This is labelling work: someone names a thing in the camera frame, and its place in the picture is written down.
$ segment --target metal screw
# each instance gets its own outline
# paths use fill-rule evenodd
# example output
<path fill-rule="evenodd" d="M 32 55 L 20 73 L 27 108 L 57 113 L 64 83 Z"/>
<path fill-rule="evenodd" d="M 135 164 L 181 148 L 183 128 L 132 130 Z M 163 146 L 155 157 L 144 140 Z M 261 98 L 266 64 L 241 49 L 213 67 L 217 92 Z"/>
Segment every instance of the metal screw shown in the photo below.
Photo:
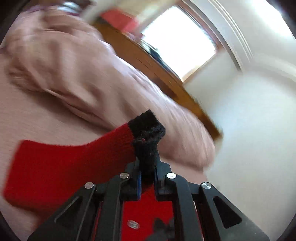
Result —
<path fill-rule="evenodd" d="M 88 182 L 88 183 L 84 184 L 84 187 L 85 187 L 86 189 L 91 189 L 91 188 L 94 187 L 94 184 L 93 184 L 92 182 Z"/>
<path fill-rule="evenodd" d="M 137 222 L 133 221 L 133 220 L 128 220 L 128 226 L 130 228 L 136 229 L 136 230 L 140 228 L 140 225 Z"/>
<path fill-rule="evenodd" d="M 173 172 L 170 172 L 170 173 L 167 174 L 167 177 L 168 177 L 169 179 L 174 179 L 174 178 L 177 177 L 177 175 L 176 175 L 175 173 L 173 173 Z"/>
<path fill-rule="evenodd" d="M 212 187 L 212 185 L 211 185 L 210 183 L 203 183 L 203 184 L 202 184 L 202 187 L 203 187 L 204 189 L 210 189 L 210 188 Z"/>
<path fill-rule="evenodd" d="M 126 173 L 126 172 L 123 172 L 123 173 L 121 173 L 119 176 L 120 176 L 120 178 L 122 178 L 122 179 L 126 179 L 126 178 L 129 177 L 129 174 Z"/>

